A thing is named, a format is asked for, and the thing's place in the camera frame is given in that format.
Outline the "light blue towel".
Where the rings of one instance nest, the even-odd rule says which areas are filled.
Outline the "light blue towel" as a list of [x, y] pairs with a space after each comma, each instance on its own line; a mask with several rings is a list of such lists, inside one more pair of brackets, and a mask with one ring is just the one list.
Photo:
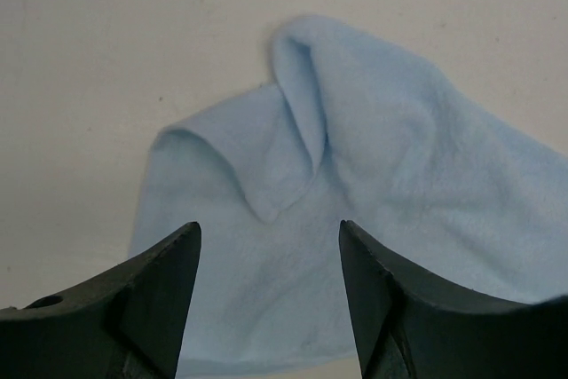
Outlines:
[[272, 63], [274, 83], [170, 125], [149, 152], [130, 253], [188, 222], [202, 233], [178, 377], [352, 357], [342, 220], [491, 296], [566, 292], [564, 156], [337, 20], [292, 20]]

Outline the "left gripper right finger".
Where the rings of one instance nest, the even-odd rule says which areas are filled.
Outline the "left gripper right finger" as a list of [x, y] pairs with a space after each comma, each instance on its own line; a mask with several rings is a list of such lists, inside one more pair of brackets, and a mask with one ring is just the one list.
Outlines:
[[522, 304], [446, 280], [352, 221], [339, 246], [365, 378], [565, 378], [567, 298]]

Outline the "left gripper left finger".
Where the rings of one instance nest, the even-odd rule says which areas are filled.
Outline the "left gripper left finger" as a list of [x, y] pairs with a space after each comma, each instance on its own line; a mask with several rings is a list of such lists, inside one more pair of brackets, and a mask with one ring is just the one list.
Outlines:
[[3, 378], [173, 378], [201, 253], [192, 222], [143, 253], [1, 311]]

